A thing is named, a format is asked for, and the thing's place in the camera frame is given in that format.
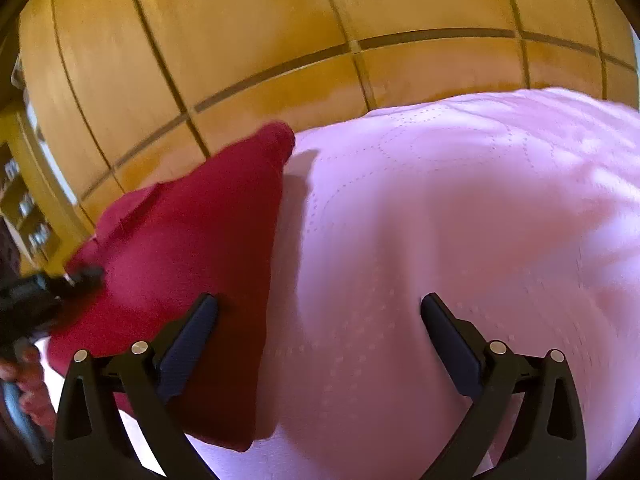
pink bedspread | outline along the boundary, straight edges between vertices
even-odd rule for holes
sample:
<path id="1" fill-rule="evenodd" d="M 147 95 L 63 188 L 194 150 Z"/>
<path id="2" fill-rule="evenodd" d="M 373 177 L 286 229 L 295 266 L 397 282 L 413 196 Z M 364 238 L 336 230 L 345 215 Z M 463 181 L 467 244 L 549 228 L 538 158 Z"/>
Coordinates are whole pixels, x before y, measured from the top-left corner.
<path id="1" fill-rule="evenodd" d="M 596 478 L 640 416 L 639 139 L 634 110 L 564 89 L 300 134 L 274 248 L 262 440 L 198 451 L 230 480 L 419 478 L 468 408 L 418 314 L 435 291 L 488 340 L 567 355 Z"/>

